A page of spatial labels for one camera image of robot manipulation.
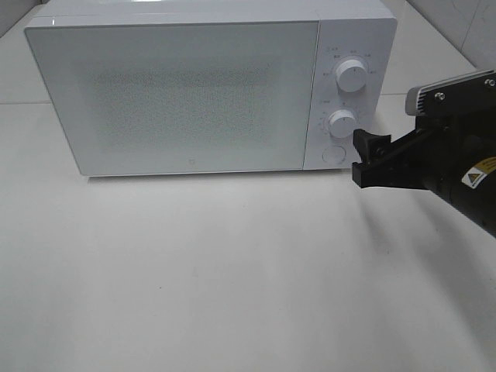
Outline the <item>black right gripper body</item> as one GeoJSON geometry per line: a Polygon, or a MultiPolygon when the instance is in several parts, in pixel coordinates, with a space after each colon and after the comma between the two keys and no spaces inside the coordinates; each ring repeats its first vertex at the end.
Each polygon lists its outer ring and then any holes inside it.
{"type": "Polygon", "coordinates": [[[475,169],[495,158],[494,118],[417,118],[415,130],[396,143],[388,187],[431,191],[495,235],[495,171],[475,169]]]}

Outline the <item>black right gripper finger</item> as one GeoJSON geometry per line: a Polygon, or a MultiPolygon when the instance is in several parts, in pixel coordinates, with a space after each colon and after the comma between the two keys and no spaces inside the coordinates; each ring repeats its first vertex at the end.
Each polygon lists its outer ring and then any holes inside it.
{"type": "Polygon", "coordinates": [[[388,154],[352,164],[352,179],[360,188],[400,188],[425,190],[422,175],[426,161],[412,153],[388,154]]]}
{"type": "Polygon", "coordinates": [[[380,136],[364,129],[353,131],[353,146],[362,163],[373,163],[385,156],[391,145],[391,135],[380,136]]]}

